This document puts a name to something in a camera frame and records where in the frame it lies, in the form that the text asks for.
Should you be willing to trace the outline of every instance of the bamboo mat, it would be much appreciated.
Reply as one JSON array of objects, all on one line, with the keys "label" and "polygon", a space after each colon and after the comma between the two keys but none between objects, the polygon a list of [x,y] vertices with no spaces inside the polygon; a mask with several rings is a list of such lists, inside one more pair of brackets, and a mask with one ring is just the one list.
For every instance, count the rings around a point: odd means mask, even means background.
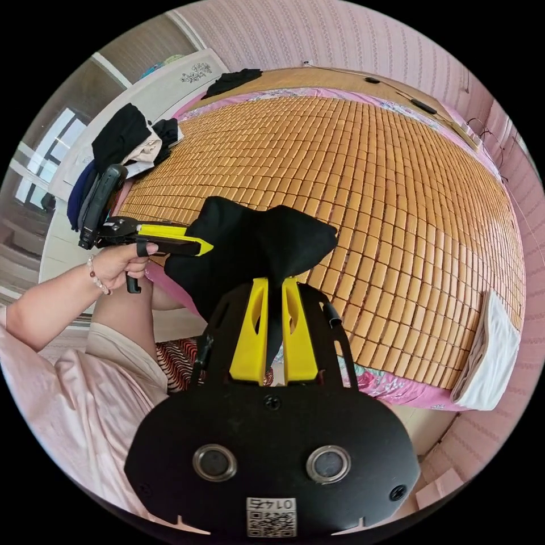
[{"label": "bamboo mat", "polygon": [[[427,114],[424,110],[420,110],[414,104],[412,104],[410,100],[402,97],[388,85],[366,82],[364,79],[365,76],[373,76],[375,78],[378,77],[376,74],[367,74],[363,72],[354,74],[324,68],[282,68],[279,70],[267,70],[263,72],[260,78],[249,81],[236,89],[232,89],[231,91],[227,91],[221,95],[216,95],[215,97],[206,98],[196,102],[191,108],[189,108],[189,111],[227,97],[235,97],[245,93],[254,93],[256,91],[294,89],[297,87],[326,87],[330,89],[347,90],[353,93],[362,93],[364,95],[389,100],[390,102],[407,106],[407,108],[416,110],[419,114],[425,115],[450,129],[450,127],[440,118]],[[454,121],[443,105],[430,95],[426,95],[418,89],[392,79],[383,78],[382,76],[378,77],[378,79],[385,83],[389,83],[390,85],[394,85],[394,87],[413,98],[425,102],[429,106],[432,106],[432,108],[435,108],[444,118]]]},{"label": "bamboo mat", "polygon": [[334,225],[338,248],[302,280],[331,297],[358,364],[451,389],[490,288],[522,328],[522,246],[508,198],[428,126],[301,97],[226,106],[181,129],[185,139],[120,213],[190,223],[208,195],[221,195]]}]

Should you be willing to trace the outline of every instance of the beaded bracelet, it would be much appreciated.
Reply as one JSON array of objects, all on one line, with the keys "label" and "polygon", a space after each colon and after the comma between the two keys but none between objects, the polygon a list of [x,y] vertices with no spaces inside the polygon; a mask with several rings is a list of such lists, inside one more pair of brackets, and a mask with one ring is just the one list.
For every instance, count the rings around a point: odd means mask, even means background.
[{"label": "beaded bracelet", "polygon": [[93,256],[90,255],[89,259],[87,260],[87,267],[89,268],[89,276],[91,277],[91,280],[95,284],[97,288],[102,290],[102,293],[104,295],[110,295],[112,292],[109,288],[107,288],[98,278],[95,274],[95,271],[93,269]]}]

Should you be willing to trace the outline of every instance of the hand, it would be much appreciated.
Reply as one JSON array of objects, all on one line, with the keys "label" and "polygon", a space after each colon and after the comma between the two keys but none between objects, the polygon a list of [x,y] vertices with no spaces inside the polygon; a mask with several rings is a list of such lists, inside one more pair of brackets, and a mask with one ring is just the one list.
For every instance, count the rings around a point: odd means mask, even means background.
[{"label": "hand", "polygon": [[[153,255],[159,247],[148,243],[148,255]],[[149,257],[138,257],[136,244],[110,246],[104,248],[93,258],[93,270],[97,278],[111,291],[125,284],[125,273],[133,278],[142,278]]]}]

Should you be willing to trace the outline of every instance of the pink wall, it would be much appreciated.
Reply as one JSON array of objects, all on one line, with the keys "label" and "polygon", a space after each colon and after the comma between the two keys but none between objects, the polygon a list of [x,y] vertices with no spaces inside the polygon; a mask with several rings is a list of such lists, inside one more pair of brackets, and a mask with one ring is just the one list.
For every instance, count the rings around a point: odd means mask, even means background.
[{"label": "pink wall", "polygon": [[466,412],[422,464],[427,482],[453,467],[462,480],[475,476],[503,445],[526,409],[545,360],[545,194],[524,151],[511,137],[501,173],[509,181],[521,230],[526,269],[526,313],[521,348],[507,391],[491,412]]},{"label": "pink wall", "polygon": [[312,60],[407,83],[465,119],[485,120],[493,102],[479,80],[435,42],[350,2],[203,0],[176,11],[231,71],[289,68]]},{"label": "pink wall", "polygon": [[[545,195],[516,130],[492,95],[452,55],[389,17],[341,0],[204,0],[177,10],[232,71],[316,65],[402,81],[478,118],[505,148],[501,172],[521,230],[527,275],[526,321],[508,390],[491,412],[466,412],[422,464],[431,482],[449,468],[467,481],[494,456],[524,411],[545,359]],[[469,85],[469,93],[464,89]],[[478,122],[472,123],[479,131]],[[500,146],[485,142],[496,164]]]}]

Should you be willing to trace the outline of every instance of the pink shirt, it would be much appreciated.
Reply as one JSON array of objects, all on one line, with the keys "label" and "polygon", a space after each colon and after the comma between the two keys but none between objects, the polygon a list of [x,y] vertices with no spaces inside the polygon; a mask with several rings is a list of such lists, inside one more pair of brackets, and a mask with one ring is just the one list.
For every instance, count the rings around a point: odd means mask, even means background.
[{"label": "pink shirt", "polygon": [[166,392],[137,370],[130,372],[76,350],[68,350],[52,365],[5,326],[2,308],[2,371],[19,411],[47,454],[97,496],[171,526],[146,510],[123,470],[140,422],[167,397]]}]

